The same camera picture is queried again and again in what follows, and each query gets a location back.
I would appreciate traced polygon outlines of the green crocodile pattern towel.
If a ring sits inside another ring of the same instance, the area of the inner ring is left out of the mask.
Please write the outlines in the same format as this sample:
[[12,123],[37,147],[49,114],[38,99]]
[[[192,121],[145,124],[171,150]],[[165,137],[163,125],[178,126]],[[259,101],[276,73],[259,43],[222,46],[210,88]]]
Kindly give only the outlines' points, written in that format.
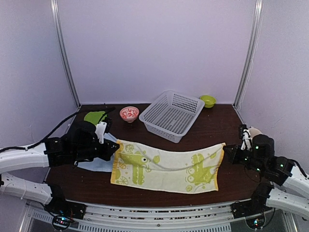
[[225,143],[174,152],[119,140],[110,183],[154,191],[199,194],[218,191]]

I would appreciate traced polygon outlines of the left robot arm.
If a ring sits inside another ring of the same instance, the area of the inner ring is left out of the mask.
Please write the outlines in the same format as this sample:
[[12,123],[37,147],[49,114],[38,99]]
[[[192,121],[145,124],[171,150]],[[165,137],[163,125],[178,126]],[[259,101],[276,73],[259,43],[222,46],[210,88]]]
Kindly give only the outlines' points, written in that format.
[[10,175],[11,171],[27,168],[58,167],[63,165],[78,166],[82,162],[102,160],[109,162],[120,145],[109,140],[112,121],[108,113],[115,108],[103,109],[96,124],[81,121],[72,126],[61,137],[52,134],[77,113],[66,117],[39,142],[25,146],[12,146],[0,150],[0,192],[20,199],[32,200],[43,204],[58,214],[66,214],[71,206],[66,200],[61,187],[40,184]]

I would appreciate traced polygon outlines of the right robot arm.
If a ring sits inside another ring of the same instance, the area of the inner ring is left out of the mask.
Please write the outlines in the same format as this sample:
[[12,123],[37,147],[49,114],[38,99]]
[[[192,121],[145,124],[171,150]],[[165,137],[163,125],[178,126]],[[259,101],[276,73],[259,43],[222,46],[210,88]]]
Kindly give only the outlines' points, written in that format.
[[274,140],[264,134],[243,137],[241,145],[225,145],[224,152],[232,164],[241,164],[268,180],[259,183],[248,201],[248,210],[258,213],[264,208],[278,208],[309,218],[309,177],[293,159],[275,156]]

